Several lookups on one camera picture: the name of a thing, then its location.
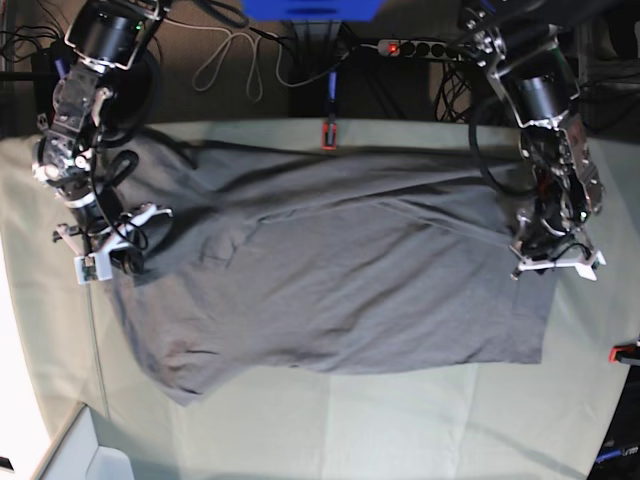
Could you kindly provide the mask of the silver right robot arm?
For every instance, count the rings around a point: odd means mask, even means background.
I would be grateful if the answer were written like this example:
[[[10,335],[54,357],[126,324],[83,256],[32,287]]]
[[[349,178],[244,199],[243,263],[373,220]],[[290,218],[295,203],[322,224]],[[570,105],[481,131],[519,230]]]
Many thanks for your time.
[[[53,239],[74,251],[81,284],[109,280],[114,268],[139,272],[148,246],[143,226],[173,214],[154,203],[131,211],[123,206],[118,187],[137,167],[137,154],[124,150],[108,164],[101,162],[148,118],[152,96],[135,106],[129,125],[118,122],[114,105],[131,87],[126,77],[141,63],[171,6],[169,1],[88,1],[64,37],[75,61],[53,90],[53,118],[37,143],[32,172],[76,221],[57,225]]]

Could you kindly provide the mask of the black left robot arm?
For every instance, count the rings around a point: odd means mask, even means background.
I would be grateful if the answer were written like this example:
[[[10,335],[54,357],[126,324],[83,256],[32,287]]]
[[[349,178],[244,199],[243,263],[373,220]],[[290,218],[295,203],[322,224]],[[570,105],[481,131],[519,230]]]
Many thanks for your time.
[[[604,188],[577,109],[580,88],[561,51],[557,27],[482,2],[463,7],[460,23],[465,35],[456,44],[495,93],[472,114],[471,152],[486,183],[520,206],[510,244],[518,259],[512,277],[569,268],[596,280],[606,260],[586,223],[600,212]],[[481,153],[477,129],[497,105],[511,110],[519,129],[519,153],[532,174],[527,187],[498,180]]]

